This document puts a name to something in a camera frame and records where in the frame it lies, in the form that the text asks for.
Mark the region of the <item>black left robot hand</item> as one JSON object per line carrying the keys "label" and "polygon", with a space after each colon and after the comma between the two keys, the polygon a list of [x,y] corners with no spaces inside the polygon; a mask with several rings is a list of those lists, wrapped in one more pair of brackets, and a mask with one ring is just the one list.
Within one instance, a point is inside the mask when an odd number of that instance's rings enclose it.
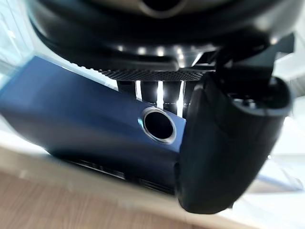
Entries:
{"label": "black left robot hand", "polygon": [[128,81],[185,78],[193,89],[176,168],[180,205],[214,214],[248,188],[293,96],[273,76],[291,52],[302,0],[28,0],[39,39],[79,66]]}

